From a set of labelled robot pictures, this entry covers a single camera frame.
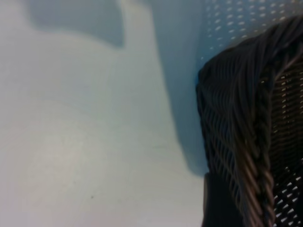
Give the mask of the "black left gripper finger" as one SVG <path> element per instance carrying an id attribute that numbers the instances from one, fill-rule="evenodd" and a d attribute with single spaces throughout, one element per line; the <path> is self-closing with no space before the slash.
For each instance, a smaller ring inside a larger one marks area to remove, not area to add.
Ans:
<path id="1" fill-rule="evenodd" d="M 202 227 L 242 227 L 240 212 L 233 202 L 228 184 L 217 174 L 204 177 Z"/>

